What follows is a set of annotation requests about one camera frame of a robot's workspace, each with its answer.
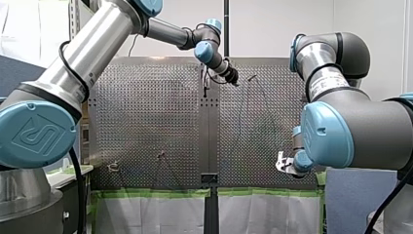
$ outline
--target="perforated metal panel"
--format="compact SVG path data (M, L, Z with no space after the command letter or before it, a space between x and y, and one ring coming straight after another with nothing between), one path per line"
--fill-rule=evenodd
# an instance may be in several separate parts
M201 171L216 168L219 186L316 188L314 174L297 180L275 167L279 150L291 153L304 83L286 58L232 61L240 86L212 83L206 107L194 59L114 60L90 99L93 188L200 187Z
M233 61L240 86L220 86L219 185L314 188L315 175L297 180L276 169L278 151L291 153L304 82L289 71L287 58Z
M111 62L90 100L94 189L200 186L198 74L187 58Z

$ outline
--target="end effector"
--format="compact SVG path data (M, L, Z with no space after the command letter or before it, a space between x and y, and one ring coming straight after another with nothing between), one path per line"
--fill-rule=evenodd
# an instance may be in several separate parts
M140 32L144 37L150 37L177 46L179 50L194 50L195 57L225 78L229 84L237 85L238 71L231 62L218 53L221 43L221 22L208 19L192 30L187 27L179 28L160 19L149 19Z

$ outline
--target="gray robot arm segment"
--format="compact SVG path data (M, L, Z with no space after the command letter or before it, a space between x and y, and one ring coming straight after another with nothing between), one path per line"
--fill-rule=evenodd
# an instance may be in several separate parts
M216 19L208 19L194 30L179 28L160 19L149 19L141 30L143 36L175 45L180 50L194 49L195 57L200 62L228 83L236 85L238 71L218 52L220 33L221 23Z
M365 43L353 33L338 32L314 36L298 37L295 55L298 57L304 48L314 43L328 45L335 52L334 62L340 65L348 80L365 77L370 68L370 54Z
M349 75L367 74L369 54L361 39L342 36L341 55L337 34L302 37L294 48L295 68L311 102L301 115L305 153L328 167L401 170L411 161L412 110L396 100L371 101L349 85ZM297 169L307 163L300 160Z

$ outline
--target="wire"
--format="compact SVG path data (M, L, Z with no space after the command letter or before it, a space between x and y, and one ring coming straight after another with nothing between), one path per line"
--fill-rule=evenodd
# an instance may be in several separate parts
M404 176L404 178L400 181L400 183L394 188L392 193L386 198L386 200L380 205L377 209L374 216L371 218L370 223L368 223L367 228L365 229L364 234L370 234L373 232L374 224L376 224L377 219L379 219L380 214L386 208L386 206L394 199L395 196L401 191L401 189L406 185L406 183L413 177L413 167L411 167L408 173Z
M249 107L249 104L248 104L249 103L249 99L248 99L248 97L249 97L249 87L250 87L249 84L246 85L246 113L247 113L248 107ZM245 103L245 86L243 87L243 100L241 101L240 112L238 113L238 134L237 134L237 138L236 138L234 144L231 147L229 158L231 158L232 155L234 154L236 146L238 146L238 144L240 142L241 135L242 135L241 117L243 115L244 103Z
M276 139L276 135L277 135L276 123L274 122L274 117L273 117L273 115L271 114L271 111L270 111L270 105L268 104L267 95L265 94L264 89L262 88L261 84L259 83L258 77L255 79L255 82L257 83L258 88L260 89L260 91L261 91L261 93L262 93L262 97L264 98L265 108L266 108L266 110L267 110L267 112L268 112L268 115L270 116L271 124L273 125L274 141L276 142L276 141L277 141L277 139Z
M214 83L216 83L216 84L218 84L218 85L225 85L225 84L228 83L228 82L219 82L219 81L214 80L214 79L212 78L212 76L209 74L209 67L206 68L206 74L207 74L207 76L209 76L209 80L211 80L212 82L214 82Z
M192 29L189 28L189 27L182 27L182 29L186 29L186 34L188 35L188 37L189 37L189 32L188 32L188 31L191 32L192 45L196 46L196 45L195 45L195 44L196 44L196 40L195 40L194 30L192 30Z
M70 75L74 76L79 82L80 84L82 84L82 87L85 91L85 97L82 100L82 103L87 101L90 95L89 92L89 87L86 84L86 82L82 79L82 77L80 77L80 75L73 70L73 68L70 66L69 62L67 62L66 58L64 57L64 46L66 46L67 44L69 44L70 41L65 41L63 43L60 44L60 46L58 47L58 56L60 57L61 61L63 62L64 68L66 68L66 70L69 72Z
M139 34L136 34L136 35L134 36L134 38L133 38L133 42L131 43L131 48L130 48L130 52L128 53L128 57L131 56L131 50L133 50L134 43L136 42L136 38L137 38L138 35L139 35Z
M73 168L75 169L76 180L78 182L78 205L79 205L79 216L78 216L78 231L79 234L84 234L85 228L85 188L83 187L83 177L82 171L80 169L79 161L76 157L76 152L73 147L69 150L69 156L72 160Z

